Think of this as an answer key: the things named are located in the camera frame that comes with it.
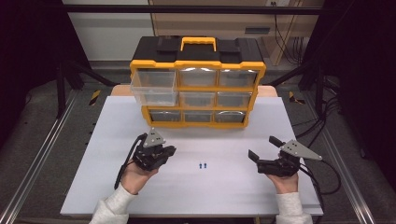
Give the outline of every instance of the white tabletop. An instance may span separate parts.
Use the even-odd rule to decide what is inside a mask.
[[[282,141],[294,133],[278,97],[259,97],[245,129],[156,128],[175,146],[175,155],[160,168],[128,207],[137,217],[256,217],[278,213],[276,191],[248,158],[277,158],[270,135]],[[109,96],[96,124],[61,214],[91,215],[97,202],[113,192],[120,166],[139,134],[147,133],[140,106],[131,96]],[[199,164],[207,167],[200,169]],[[300,173],[303,209],[322,215],[309,177]]]

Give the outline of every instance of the plastic drawer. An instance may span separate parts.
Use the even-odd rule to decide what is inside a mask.
[[[215,93],[209,91],[181,91],[180,102],[184,107],[213,107]]]
[[[178,71],[181,86],[215,86],[217,70],[209,68],[184,68]]]
[[[223,87],[253,87],[259,71],[223,69],[219,72],[219,85]]]
[[[242,123],[244,122],[245,111],[216,111],[215,122],[218,123]]]
[[[218,106],[248,107],[251,92],[218,92]]]
[[[150,109],[149,114],[151,115],[151,120],[155,121],[180,121],[180,111],[178,110],[154,110]]]
[[[134,98],[141,105],[177,104],[176,72],[170,69],[137,69],[131,82]]]
[[[213,114],[209,110],[185,110],[183,113],[186,122],[210,122]]]

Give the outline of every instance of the white wall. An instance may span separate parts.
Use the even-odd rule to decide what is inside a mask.
[[[147,5],[148,0],[63,0],[64,4]],[[141,36],[153,35],[147,14],[69,13],[89,61],[130,61]]]

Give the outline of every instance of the aluminum rail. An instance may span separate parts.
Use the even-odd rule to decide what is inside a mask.
[[[199,14],[272,14],[334,15],[340,8],[322,7],[235,7],[235,6],[141,6],[141,5],[45,5],[48,10],[77,13],[199,13]]]
[[[314,100],[312,94],[305,94],[305,99],[307,99],[307,104],[312,111],[312,114],[317,118],[317,113],[314,107]],[[361,191],[353,178],[352,173],[350,173],[347,165],[345,164],[337,146],[332,140],[329,130],[326,127],[323,129],[323,141],[327,146],[327,152],[332,159],[333,165],[340,173],[341,180],[343,183],[344,190],[347,197],[349,198],[353,209],[355,210],[356,216],[361,224],[375,224],[374,217],[367,206],[366,201],[364,201]]]
[[[64,111],[63,115],[56,119],[54,124],[52,125],[49,134],[47,135],[46,140],[44,141],[41,148],[38,150],[37,155],[35,156],[35,160],[32,162],[29,170],[27,171],[25,177],[23,178],[20,186],[12,197],[11,201],[8,203],[6,209],[0,216],[0,224],[11,224],[14,222],[18,213],[23,206],[24,201],[26,200],[30,190],[35,183],[41,168],[43,167],[48,155],[50,154],[53,145],[55,144],[56,139],[58,138],[59,133],[66,122],[70,111],[73,108],[74,102],[78,96],[78,91],[71,91],[67,108]]]

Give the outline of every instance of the black curtain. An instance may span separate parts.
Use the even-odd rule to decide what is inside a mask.
[[[348,2],[328,0],[325,4],[342,7]],[[340,79],[340,101],[361,151],[378,163],[394,189],[395,13],[396,1],[356,0],[319,55],[325,75]],[[320,41],[328,34],[326,29],[330,30],[339,18],[320,16],[305,61],[312,59]]]
[[[56,78],[60,62],[91,68],[62,0],[2,0],[0,6],[0,147],[25,106],[27,92]]]

